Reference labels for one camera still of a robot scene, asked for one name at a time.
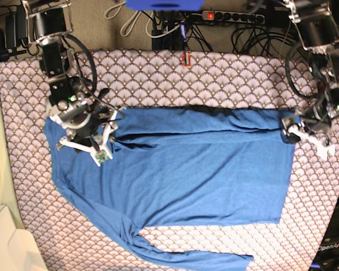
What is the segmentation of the blue long-sleeve T-shirt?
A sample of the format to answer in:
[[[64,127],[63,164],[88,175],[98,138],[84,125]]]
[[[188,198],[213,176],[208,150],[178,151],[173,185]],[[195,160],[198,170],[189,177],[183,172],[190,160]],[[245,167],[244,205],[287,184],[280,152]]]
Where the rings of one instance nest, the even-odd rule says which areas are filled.
[[[282,139],[290,110],[131,108],[119,123],[114,157],[56,149],[64,130],[48,120],[52,179],[100,231],[136,256],[188,270],[245,270],[250,255],[153,247],[151,226],[278,223],[294,146]]]

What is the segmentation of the fan-patterned tablecloth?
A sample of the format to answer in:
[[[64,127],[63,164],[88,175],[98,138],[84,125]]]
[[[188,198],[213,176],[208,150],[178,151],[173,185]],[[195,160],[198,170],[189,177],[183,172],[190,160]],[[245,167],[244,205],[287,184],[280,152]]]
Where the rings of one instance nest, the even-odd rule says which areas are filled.
[[[93,54],[98,87],[114,106],[206,105],[226,108],[307,107],[288,87],[284,62],[224,53],[192,53],[184,68],[171,51],[99,50]],[[49,86],[37,59],[0,64],[0,99],[16,199],[24,227],[48,270],[161,270],[104,236],[75,210],[51,181],[50,150],[43,134]],[[248,270],[308,270],[339,197],[339,119],[336,153],[327,161],[303,141],[278,224],[165,226],[141,231],[168,252],[205,250],[248,254]]]

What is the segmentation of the orange black table clamp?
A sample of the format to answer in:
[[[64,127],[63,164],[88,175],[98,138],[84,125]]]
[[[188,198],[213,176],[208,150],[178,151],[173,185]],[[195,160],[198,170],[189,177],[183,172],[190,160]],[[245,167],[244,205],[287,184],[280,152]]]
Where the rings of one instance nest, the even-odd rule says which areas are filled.
[[[191,53],[190,52],[183,52],[181,61],[182,61],[182,66],[184,68],[190,68],[192,66],[191,64]]]

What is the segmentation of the black power adapter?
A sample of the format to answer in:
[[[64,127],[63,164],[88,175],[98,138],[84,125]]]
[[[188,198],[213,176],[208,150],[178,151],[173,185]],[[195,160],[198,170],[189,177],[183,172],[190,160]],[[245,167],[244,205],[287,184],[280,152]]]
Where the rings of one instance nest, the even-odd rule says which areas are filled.
[[[21,42],[27,39],[27,26],[25,9],[22,5],[16,5],[15,11],[5,16],[6,47],[16,49]]]

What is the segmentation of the white power strip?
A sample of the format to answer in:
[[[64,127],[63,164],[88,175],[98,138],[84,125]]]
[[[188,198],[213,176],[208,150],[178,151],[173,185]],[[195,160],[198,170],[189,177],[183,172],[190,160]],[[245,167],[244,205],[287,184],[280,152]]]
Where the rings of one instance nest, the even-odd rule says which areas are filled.
[[[266,19],[263,15],[245,14],[227,11],[202,11],[199,13],[204,21],[215,21],[221,23],[243,23],[263,25]]]

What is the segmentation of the blue box overhead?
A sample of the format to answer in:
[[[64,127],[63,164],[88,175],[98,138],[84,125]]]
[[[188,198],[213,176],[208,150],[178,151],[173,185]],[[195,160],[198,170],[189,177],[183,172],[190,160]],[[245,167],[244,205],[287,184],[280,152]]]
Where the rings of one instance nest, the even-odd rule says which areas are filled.
[[[198,11],[204,0],[127,0],[126,5],[133,10],[150,11]]]

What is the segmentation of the white plastic bin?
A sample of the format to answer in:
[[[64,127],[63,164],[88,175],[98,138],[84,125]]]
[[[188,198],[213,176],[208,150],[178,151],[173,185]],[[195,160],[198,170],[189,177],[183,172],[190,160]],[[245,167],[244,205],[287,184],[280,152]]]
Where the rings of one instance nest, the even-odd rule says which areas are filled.
[[[0,206],[0,270],[47,270],[33,235],[15,226],[6,205]]]

